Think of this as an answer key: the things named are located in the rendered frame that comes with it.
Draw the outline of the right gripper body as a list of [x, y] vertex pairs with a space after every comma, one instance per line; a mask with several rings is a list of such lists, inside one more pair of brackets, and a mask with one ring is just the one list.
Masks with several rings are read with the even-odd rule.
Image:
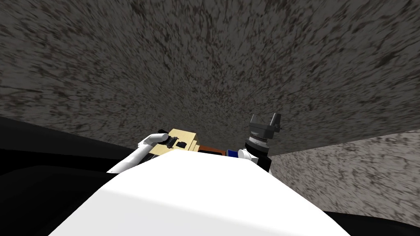
[[275, 133], [275, 126], [250, 122], [249, 130], [250, 133], [253, 135], [257, 135], [265, 139], [273, 139]]

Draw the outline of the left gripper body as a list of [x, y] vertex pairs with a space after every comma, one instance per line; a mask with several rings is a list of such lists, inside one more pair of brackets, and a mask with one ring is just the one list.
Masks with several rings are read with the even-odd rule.
[[187, 146], [186, 142], [177, 142], [179, 138], [176, 136], [168, 136], [167, 142], [166, 142], [166, 146], [167, 148], [171, 149], [173, 148], [173, 146], [179, 147], [181, 149], [185, 149]]

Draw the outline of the beige wooden box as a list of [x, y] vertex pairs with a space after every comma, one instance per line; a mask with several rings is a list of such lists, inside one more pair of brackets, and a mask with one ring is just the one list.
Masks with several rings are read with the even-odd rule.
[[[149, 151], [149, 153], [160, 156], [160, 155], [163, 155], [163, 154], [165, 154], [167, 152], [170, 152], [172, 150], [188, 150], [188, 151], [197, 151], [198, 150], [198, 147], [199, 147], [200, 143], [198, 141], [196, 133], [187, 132], [187, 131], [178, 130], [178, 129], [172, 129], [169, 132], [169, 136], [178, 138], [171, 148], [168, 148], [167, 145], [156, 144], [151, 149], [151, 151]], [[181, 148], [181, 147], [177, 146], [177, 144], [179, 142], [186, 143], [186, 147]]]

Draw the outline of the brown box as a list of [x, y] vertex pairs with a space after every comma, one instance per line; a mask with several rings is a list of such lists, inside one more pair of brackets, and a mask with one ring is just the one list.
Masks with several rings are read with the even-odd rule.
[[226, 151], [204, 145], [200, 145], [197, 152], [226, 156]]

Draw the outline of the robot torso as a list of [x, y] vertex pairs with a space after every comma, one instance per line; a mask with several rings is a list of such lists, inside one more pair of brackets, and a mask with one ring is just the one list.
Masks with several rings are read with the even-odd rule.
[[173, 150], [99, 188], [49, 236], [350, 236], [257, 166]]

